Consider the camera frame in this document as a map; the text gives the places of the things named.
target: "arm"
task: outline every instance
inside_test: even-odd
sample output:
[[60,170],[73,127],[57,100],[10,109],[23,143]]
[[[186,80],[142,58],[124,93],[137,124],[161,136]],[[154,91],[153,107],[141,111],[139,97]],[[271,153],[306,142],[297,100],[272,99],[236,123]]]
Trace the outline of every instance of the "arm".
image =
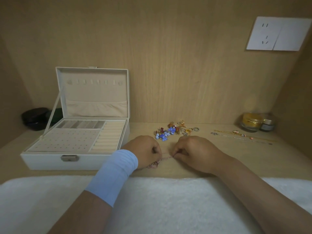
[[137,168],[158,161],[161,156],[159,144],[150,136],[139,136],[128,142],[109,157],[48,233],[102,233],[129,175]]
[[310,213],[207,139],[181,137],[175,145],[173,156],[196,170],[218,176],[265,233],[311,233]]

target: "wooden tabletop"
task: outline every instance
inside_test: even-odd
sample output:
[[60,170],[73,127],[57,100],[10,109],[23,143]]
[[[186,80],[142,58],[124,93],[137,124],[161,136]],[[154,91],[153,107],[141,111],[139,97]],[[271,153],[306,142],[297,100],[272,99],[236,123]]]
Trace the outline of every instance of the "wooden tabletop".
[[[254,139],[247,140],[233,138],[234,135],[220,133],[226,136],[213,135],[214,130],[232,131],[240,130],[235,125],[228,124],[186,124],[189,127],[198,127],[198,135],[209,139],[224,153],[235,157],[248,166],[253,172],[261,177],[285,177],[306,179],[312,181],[312,161],[299,152],[296,148],[288,145],[274,132],[247,133],[247,135],[265,138],[276,142]],[[138,135],[151,135],[159,127],[166,127],[166,123],[130,123],[129,140]],[[94,175],[96,171],[31,171],[23,162],[20,153],[43,131],[26,131],[0,149],[0,183],[18,177],[30,176],[53,176],[53,175]],[[163,157],[170,157],[170,150],[178,141],[180,135],[170,135],[167,141],[158,140],[163,152]],[[194,171],[173,158],[161,161],[156,169],[142,169],[135,171],[132,176],[140,177],[169,177],[187,178],[204,177],[207,174]]]

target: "jewelry box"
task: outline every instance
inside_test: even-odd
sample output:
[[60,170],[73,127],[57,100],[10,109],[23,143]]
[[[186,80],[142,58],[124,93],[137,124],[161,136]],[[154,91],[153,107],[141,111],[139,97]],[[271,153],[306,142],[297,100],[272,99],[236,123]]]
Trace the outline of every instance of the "jewelry box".
[[[129,71],[57,67],[59,94],[44,134],[21,153],[31,170],[98,170],[130,134]],[[61,101],[64,118],[50,127]]]

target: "hand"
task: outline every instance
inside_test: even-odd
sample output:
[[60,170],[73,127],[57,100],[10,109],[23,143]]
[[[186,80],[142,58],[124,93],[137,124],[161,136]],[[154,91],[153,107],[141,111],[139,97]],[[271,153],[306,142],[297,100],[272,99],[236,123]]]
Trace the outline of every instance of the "hand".
[[198,171],[217,175],[230,156],[205,138],[182,136],[174,146],[173,157]]
[[138,169],[146,168],[148,165],[162,158],[158,142],[151,136],[140,135],[129,141],[121,149],[134,153],[138,158]]

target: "metal latch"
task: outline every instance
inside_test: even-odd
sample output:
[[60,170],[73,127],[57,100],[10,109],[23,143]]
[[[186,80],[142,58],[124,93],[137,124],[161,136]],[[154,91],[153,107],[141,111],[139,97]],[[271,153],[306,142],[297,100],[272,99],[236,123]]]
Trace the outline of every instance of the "metal latch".
[[79,157],[78,155],[62,155],[61,157],[61,160],[63,162],[76,162],[79,160]]

